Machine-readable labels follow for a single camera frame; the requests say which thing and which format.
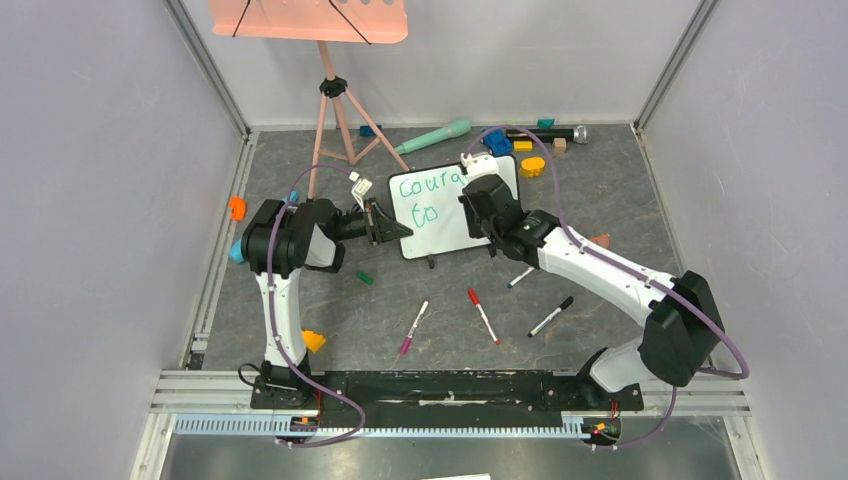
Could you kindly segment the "white whiteboard black frame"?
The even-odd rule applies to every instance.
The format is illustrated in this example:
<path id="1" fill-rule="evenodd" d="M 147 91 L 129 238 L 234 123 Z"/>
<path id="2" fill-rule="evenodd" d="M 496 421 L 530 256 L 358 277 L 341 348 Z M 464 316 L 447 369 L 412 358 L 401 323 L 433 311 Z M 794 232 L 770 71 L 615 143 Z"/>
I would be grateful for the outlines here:
<path id="1" fill-rule="evenodd" d="M 412 230 L 400 240 L 401 255 L 415 260 L 486 246 L 489 240 L 469 234 L 459 201 L 468 183 L 459 162 L 411 170 L 387 180 L 394 218 Z"/>

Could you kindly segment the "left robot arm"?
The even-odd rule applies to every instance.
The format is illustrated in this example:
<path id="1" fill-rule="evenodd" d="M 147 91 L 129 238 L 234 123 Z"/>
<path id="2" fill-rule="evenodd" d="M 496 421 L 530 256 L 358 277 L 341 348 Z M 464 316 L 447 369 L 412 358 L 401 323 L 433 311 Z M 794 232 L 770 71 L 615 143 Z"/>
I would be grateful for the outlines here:
<path id="1" fill-rule="evenodd" d="M 374 198 L 348 211 L 328 199 L 296 206 L 264 201 L 241 239 L 242 256 L 260 287 L 266 330 L 264 360 L 252 381 L 252 408 L 301 408 L 316 390 L 301 328 L 302 272 L 339 272 L 346 240 L 365 238 L 380 245 L 412 235 Z"/>

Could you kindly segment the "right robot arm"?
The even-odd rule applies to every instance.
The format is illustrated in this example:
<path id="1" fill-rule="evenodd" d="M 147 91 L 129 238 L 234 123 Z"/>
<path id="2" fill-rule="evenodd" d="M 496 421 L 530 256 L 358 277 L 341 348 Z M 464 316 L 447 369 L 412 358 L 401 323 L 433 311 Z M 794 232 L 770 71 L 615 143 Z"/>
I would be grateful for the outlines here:
<path id="1" fill-rule="evenodd" d="M 641 327 L 639 337 L 604 348 L 584 364 L 577 392 L 585 405 L 602 408 L 629 385 L 650 379 L 685 387 L 718 345 L 724 327 L 701 275 L 675 277 L 643 267 L 545 211 L 525 211 L 497 174 L 470 181 L 459 201 L 470 235 L 487 238 L 491 251 L 582 286 Z"/>

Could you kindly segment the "green marker cap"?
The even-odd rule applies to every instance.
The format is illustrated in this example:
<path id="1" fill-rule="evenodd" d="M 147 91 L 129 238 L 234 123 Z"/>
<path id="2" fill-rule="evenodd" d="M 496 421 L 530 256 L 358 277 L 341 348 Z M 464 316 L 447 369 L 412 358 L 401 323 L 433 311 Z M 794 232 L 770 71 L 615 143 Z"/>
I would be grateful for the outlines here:
<path id="1" fill-rule="evenodd" d="M 359 272 L 357 273 L 357 277 L 358 277 L 361 281 L 363 281 L 364 283 L 366 283 L 367 285 L 372 285 L 372 284 L 374 283 L 374 280 L 373 280 L 373 279 L 372 279 L 372 278 L 371 278 L 368 274 L 366 274 L 365 272 L 359 271 Z"/>

